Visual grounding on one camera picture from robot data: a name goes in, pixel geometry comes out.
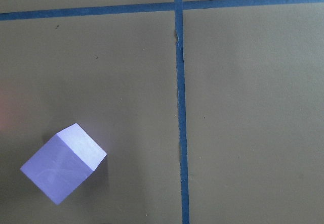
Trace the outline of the purple foam block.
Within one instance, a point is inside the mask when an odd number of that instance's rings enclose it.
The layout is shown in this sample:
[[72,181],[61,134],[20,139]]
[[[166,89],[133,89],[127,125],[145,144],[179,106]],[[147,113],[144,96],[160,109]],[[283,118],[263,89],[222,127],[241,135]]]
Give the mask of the purple foam block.
[[107,153],[75,123],[52,136],[20,170],[59,205],[106,156]]

